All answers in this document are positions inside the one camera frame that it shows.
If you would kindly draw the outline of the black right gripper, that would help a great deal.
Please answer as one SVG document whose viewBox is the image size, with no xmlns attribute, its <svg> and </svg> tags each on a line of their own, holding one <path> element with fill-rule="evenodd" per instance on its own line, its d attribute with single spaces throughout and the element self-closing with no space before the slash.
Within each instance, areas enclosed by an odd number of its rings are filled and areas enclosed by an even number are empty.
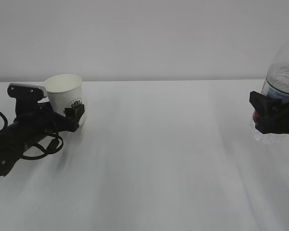
<svg viewBox="0 0 289 231">
<path fill-rule="evenodd" d="M 289 134 L 289 102 L 250 92 L 255 128 L 262 134 Z"/>
</svg>

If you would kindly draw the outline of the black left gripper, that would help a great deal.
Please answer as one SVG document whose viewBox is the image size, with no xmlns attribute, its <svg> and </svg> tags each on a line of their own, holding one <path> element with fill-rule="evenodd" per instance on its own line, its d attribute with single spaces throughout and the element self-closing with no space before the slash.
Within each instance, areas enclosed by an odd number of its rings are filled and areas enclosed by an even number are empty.
<svg viewBox="0 0 289 231">
<path fill-rule="evenodd" d="M 14 120 L 15 142 L 39 142 L 49 134 L 75 132 L 84 115 L 84 104 L 65 108 L 65 117 L 54 112 L 50 103 L 17 99 Z"/>
</svg>

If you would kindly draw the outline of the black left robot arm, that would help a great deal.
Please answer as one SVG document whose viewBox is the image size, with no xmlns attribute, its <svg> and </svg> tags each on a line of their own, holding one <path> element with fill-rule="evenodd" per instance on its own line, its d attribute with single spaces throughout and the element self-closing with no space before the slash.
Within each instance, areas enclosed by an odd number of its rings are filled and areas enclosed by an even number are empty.
<svg viewBox="0 0 289 231">
<path fill-rule="evenodd" d="M 0 112 L 4 126 L 0 129 L 0 177 L 6 176 L 15 163 L 39 160 L 59 152 L 64 146 L 60 132 L 75 132 L 85 112 L 84 104 L 65 108 L 66 115 L 56 113 L 50 102 L 17 105 L 12 124 Z"/>
</svg>

